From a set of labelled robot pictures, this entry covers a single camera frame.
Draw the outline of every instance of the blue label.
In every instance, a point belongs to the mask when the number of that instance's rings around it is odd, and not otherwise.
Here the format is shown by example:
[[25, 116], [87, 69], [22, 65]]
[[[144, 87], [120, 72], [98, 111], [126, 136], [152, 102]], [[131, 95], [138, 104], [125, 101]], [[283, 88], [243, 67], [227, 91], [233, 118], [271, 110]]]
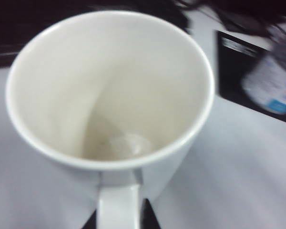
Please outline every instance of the blue label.
[[269, 107], [270, 109], [274, 111], [278, 111], [280, 113], [286, 113], [286, 104], [281, 103], [280, 101], [275, 100], [275, 99], [270, 101], [267, 107]]

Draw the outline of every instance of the white mug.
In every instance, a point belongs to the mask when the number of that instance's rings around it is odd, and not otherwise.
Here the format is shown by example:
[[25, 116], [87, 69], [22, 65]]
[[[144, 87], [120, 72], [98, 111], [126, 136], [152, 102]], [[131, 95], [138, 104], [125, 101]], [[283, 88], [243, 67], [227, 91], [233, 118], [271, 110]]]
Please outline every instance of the white mug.
[[210, 64], [185, 32], [129, 11], [86, 13], [31, 40], [6, 86], [10, 118], [48, 158], [92, 171], [98, 229], [137, 229], [210, 112]]

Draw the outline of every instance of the table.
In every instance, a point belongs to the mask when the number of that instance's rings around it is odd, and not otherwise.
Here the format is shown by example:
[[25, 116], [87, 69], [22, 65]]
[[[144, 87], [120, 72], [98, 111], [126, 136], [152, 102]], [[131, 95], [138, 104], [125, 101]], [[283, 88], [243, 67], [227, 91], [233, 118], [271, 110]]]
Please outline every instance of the table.
[[[216, 75], [215, 30], [225, 31], [222, 24], [206, 6], [186, 16]], [[270, 47], [260, 37], [227, 33]], [[54, 167], [20, 139], [5, 109], [8, 70], [0, 69], [0, 229], [80, 229], [95, 209], [89, 174]], [[286, 229], [286, 123], [217, 95], [152, 206], [163, 229]]]

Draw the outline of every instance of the bottle label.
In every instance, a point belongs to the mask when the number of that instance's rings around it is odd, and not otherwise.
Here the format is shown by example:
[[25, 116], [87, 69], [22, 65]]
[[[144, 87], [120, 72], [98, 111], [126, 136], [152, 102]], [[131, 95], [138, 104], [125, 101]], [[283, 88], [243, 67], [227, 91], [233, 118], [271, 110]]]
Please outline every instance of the bottle label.
[[262, 107], [286, 114], [286, 71], [271, 55], [245, 76], [243, 88]]

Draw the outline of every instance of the mug rim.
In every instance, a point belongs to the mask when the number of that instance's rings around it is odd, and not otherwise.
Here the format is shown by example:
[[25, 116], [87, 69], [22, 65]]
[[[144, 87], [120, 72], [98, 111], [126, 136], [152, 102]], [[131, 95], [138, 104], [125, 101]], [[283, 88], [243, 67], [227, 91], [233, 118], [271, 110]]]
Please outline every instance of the mug rim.
[[[10, 95], [10, 92], [11, 92], [10, 88], [12, 87], [12, 79], [13, 79], [12, 76], [14, 75], [14, 72], [16, 72], [17, 66], [21, 65], [22, 56], [25, 55], [25, 52], [28, 49], [30, 49], [30, 47], [33, 46], [34, 43], [38, 42], [40, 39], [43, 39], [44, 36], [58, 29], [60, 26], [63, 26], [68, 23], [74, 23], [75, 20], [80, 20], [85, 17], [86, 18], [97, 17], [103, 14], [133, 15], [135, 17], [141, 17], [146, 20], [160, 23], [163, 26], [166, 26], [167, 28], [174, 30], [175, 32], [182, 35], [185, 39], [187, 39], [192, 44], [192, 47], [199, 53], [199, 56], [203, 59], [204, 68], [207, 70], [206, 77], [208, 81], [208, 84], [207, 84], [208, 92], [206, 93], [206, 96], [204, 98], [205, 102], [203, 103], [203, 106], [201, 107], [201, 111], [198, 114], [197, 118], [195, 118], [192, 121], [191, 125], [186, 129], [186, 131], [184, 131], [173, 142], [145, 156], [139, 156], [136, 158], [123, 159], [123, 160], [114, 160], [114, 161], [98, 161], [98, 160], [83, 159], [83, 158], [79, 158], [75, 156], [65, 155], [58, 150], [52, 149], [47, 144], [43, 143], [39, 138], [35, 137], [31, 133], [31, 131], [28, 130], [25, 124], [21, 121], [18, 114], [14, 111], [15, 104], [13, 103], [13, 100], [11, 99], [11, 95]], [[38, 35], [36, 35], [31, 41], [29, 41], [29, 43], [27, 43], [25, 47], [17, 55], [16, 59], [14, 60], [10, 68], [10, 72], [9, 72], [7, 83], [6, 83], [5, 100], [6, 100], [6, 107], [7, 107], [8, 115], [13, 125], [15, 126], [17, 132], [29, 145], [33, 146], [35, 149], [37, 149], [37, 151], [39, 151], [43, 155], [57, 162], [67, 164], [72, 167], [82, 168], [82, 169], [120, 170], [120, 169], [130, 169], [130, 168], [135, 168], [135, 167], [141, 167], [143, 165], [159, 161], [169, 155], [174, 154], [174, 152], [176, 152], [177, 149], [179, 149], [181, 146], [185, 145], [188, 141], [190, 141], [195, 136], [195, 134], [197, 134], [199, 130], [202, 128], [203, 124], [205, 123], [211, 111], [213, 100], [214, 100], [214, 94], [215, 94], [215, 82], [214, 82], [214, 76], [213, 76], [210, 63], [205, 53], [200, 48], [200, 46], [196, 43], [196, 41], [193, 38], [191, 38], [188, 34], [186, 34], [183, 30], [179, 29], [175, 25], [163, 19], [151, 16], [148, 14], [143, 14], [143, 13], [133, 12], [133, 11], [123, 11], [123, 10], [104, 10], [104, 11], [97, 11], [97, 12], [88, 12], [88, 13], [84, 13], [84, 14], [80, 14], [80, 15], [76, 15], [76, 16], [64, 19], [46, 28], [45, 30], [40, 32]]]

